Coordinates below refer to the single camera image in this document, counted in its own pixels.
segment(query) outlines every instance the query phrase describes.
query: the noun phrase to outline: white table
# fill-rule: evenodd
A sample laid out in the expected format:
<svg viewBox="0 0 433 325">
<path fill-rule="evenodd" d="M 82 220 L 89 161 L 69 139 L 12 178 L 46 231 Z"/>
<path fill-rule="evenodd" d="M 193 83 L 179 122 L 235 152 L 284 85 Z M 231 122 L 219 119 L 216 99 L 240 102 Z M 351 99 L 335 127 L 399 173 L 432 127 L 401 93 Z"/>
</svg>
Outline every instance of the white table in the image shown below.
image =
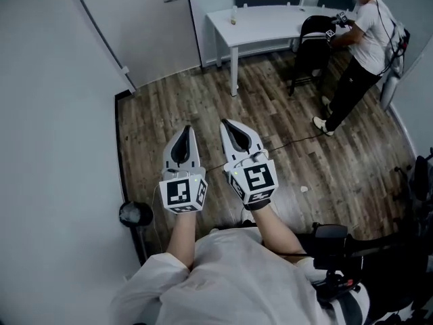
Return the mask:
<svg viewBox="0 0 433 325">
<path fill-rule="evenodd" d="M 221 66 L 221 44 L 224 40 L 230 48 L 231 95 L 237 95 L 238 47 L 248 43 L 277 39 L 297 39 L 304 21 L 314 15 L 335 16 L 338 9 L 312 6 L 258 6 L 237 9 L 236 24 L 230 22 L 231 9 L 209 13 L 207 16 L 215 29 L 216 65 Z M 350 19 L 355 13 L 346 12 Z M 336 34 L 349 29 L 337 26 Z"/>
</svg>

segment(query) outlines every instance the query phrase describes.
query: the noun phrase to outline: door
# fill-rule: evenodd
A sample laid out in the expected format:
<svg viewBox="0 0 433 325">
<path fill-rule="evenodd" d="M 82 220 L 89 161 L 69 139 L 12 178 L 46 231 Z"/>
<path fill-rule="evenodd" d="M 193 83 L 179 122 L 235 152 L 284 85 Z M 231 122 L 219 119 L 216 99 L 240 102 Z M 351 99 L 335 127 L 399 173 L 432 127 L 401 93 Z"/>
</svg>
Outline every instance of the door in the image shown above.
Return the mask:
<svg viewBox="0 0 433 325">
<path fill-rule="evenodd" d="M 83 0 L 136 87 L 200 65 L 188 0 Z"/>
</svg>

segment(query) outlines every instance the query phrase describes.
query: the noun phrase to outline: white t-shirt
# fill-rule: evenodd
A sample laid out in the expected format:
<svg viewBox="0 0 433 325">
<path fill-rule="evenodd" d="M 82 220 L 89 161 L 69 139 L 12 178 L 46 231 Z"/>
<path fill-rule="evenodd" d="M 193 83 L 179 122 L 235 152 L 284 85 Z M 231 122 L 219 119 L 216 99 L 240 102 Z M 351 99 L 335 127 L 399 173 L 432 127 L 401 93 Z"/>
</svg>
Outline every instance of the white t-shirt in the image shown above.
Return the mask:
<svg viewBox="0 0 433 325">
<path fill-rule="evenodd" d="M 378 3 L 384 25 L 380 20 L 376 0 L 361 6 L 355 24 L 365 34 L 360 43 L 350 47 L 358 63 L 372 74 L 379 74 L 386 68 L 385 49 L 390 42 L 388 35 L 392 38 L 394 32 L 389 9 L 382 0 L 378 0 Z"/>
<path fill-rule="evenodd" d="M 197 241 L 191 272 L 171 254 L 150 257 L 114 297 L 112 324 L 345 324 L 317 302 L 311 281 L 325 271 L 311 258 L 293 265 L 261 240 L 255 227 L 212 233 Z M 351 293 L 365 321 L 367 291 Z"/>
</svg>

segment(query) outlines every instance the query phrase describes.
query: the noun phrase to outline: person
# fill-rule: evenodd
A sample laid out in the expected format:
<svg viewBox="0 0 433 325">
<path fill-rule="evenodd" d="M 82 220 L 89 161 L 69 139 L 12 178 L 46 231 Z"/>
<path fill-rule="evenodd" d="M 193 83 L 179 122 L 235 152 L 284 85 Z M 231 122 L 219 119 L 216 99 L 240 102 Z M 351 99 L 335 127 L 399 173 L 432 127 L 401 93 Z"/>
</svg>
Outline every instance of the person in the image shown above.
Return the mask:
<svg viewBox="0 0 433 325">
<path fill-rule="evenodd" d="M 197 242 L 196 213 L 178 214 L 166 252 L 152 255 L 114 297 L 112 324 L 346 324 L 317 300 L 311 282 L 326 271 L 310 257 L 279 256 L 305 251 L 269 200 L 246 208 L 256 227 L 213 230 Z M 367 291 L 350 293 L 363 324 Z"/>
<path fill-rule="evenodd" d="M 360 7 L 356 21 L 349 21 L 351 30 L 331 41 L 332 48 L 349 46 L 352 60 L 341 76 L 332 101 L 325 96 L 321 98 L 329 118 L 313 118 L 314 125 L 328 136 L 334 134 L 387 68 L 385 50 L 394 32 L 391 13 L 382 0 L 357 1 Z"/>
</svg>

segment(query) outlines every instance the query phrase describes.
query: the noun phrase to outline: black wrist strap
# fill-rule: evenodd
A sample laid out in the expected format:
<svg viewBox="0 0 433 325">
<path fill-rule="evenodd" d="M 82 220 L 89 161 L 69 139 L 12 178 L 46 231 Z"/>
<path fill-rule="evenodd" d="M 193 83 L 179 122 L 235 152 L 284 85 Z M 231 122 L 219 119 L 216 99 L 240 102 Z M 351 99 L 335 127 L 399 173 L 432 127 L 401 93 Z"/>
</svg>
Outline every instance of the black wrist strap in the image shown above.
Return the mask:
<svg viewBox="0 0 433 325">
<path fill-rule="evenodd" d="M 262 209 L 263 207 L 267 206 L 270 203 L 271 203 L 271 200 L 266 199 L 266 200 L 258 201 L 255 203 L 246 204 L 245 209 L 247 211 L 257 211 L 258 209 Z"/>
</svg>

